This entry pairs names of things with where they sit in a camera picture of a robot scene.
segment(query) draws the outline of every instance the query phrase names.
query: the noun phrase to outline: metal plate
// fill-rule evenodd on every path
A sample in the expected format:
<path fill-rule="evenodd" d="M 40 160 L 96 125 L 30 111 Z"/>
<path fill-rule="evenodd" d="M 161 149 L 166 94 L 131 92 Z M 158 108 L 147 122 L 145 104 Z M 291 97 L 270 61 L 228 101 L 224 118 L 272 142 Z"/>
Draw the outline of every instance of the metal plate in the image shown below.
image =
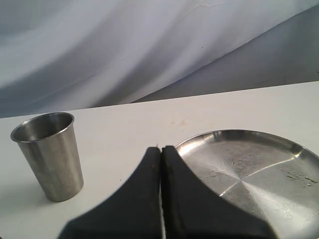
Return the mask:
<path fill-rule="evenodd" d="M 248 130 L 209 132 L 176 148 L 203 183 L 279 238 L 319 238 L 319 158 L 311 151 Z"/>

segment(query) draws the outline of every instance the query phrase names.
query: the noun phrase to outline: white table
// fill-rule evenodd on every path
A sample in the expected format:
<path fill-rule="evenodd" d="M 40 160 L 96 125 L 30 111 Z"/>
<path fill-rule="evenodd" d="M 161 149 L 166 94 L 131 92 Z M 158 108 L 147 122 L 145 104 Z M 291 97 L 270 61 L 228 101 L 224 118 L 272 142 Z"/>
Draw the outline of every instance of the white table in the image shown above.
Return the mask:
<path fill-rule="evenodd" d="M 46 199 L 11 130 L 31 116 L 0 119 L 0 237 L 56 238 L 133 172 L 148 146 L 176 145 L 217 129 L 250 129 L 293 140 L 319 154 L 319 82 L 71 111 L 84 187 Z"/>

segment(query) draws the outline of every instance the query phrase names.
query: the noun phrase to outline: cup rim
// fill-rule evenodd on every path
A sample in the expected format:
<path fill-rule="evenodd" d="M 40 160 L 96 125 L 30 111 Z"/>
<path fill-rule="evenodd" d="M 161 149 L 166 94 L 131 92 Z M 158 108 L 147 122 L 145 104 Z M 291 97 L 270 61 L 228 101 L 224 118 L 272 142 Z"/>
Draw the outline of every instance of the cup rim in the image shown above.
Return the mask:
<path fill-rule="evenodd" d="M 54 133 L 54 134 L 51 134 L 49 136 L 46 136 L 46 137 L 43 137 L 43 138 L 38 138 L 38 139 L 34 139 L 34 140 L 18 140 L 16 138 L 14 138 L 14 133 L 20 128 L 22 127 L 23 125 L 26 125 L 28 123 L 30 123 L 31 121 L 33 120 L 36 120 L 38 118 L 42 118 L 42 117 L 47 117 L 47 116 L 50 116 L 50 115 L 66 115 L 66 116 L 69 116 L 71 117 L 71 122 L 65 127 L 63 128 L 62 130 Z M 41 140 L 44 140 L 44 139 L 47 139 L 47 138 L 50 138 L 50 137 L 53 137 L 53 136 L 56 136 L 57 134 L 60 134 L 64 131 L 66 131 L 68 128 L 70 128 L 74 123 L 74 115 L 68 113 L 68 112 L 52 112 L 52 113 L 47 113 L 47 114 L 43 114 L 43 115 L 39 115 L 39 116 L 36 116 L 36 117 L 33 117 L 33 118 L 30 118 L 24 122 L 22 122 L 21 124 L 19 124 L 17 127 L 15 127 L 11 134 L 10 134 L 10 138 L 12 141 L 14 142 L 17 142 L 17 143 L 33 143 L 33 142 L 38 142 L 38 141 L 41 141 Z"/>

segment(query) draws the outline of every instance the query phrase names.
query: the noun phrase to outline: stainless steel cup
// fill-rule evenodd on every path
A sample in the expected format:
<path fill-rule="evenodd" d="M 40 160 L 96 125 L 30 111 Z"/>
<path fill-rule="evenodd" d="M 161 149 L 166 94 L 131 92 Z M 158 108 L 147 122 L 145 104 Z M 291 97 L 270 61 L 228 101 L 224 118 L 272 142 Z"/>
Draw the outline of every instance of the stainless steel cup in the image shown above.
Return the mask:
<path fill-rule="evenodd" d="M 11 133 L 47 198 L 68 200 L 83 187 L 74 116 L 58 112 L 29 119 Z"/>

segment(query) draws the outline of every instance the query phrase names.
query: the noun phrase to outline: white fabric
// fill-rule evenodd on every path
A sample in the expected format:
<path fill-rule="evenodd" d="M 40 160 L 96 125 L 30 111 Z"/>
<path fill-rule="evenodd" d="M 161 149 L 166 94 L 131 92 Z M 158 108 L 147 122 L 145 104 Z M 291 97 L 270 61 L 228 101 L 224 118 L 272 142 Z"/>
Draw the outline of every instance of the white fabric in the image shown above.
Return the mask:
<path fill-rule="evenodd" d="M 318 3 L 3 0 L 0 116 L 137 100 Z"/>

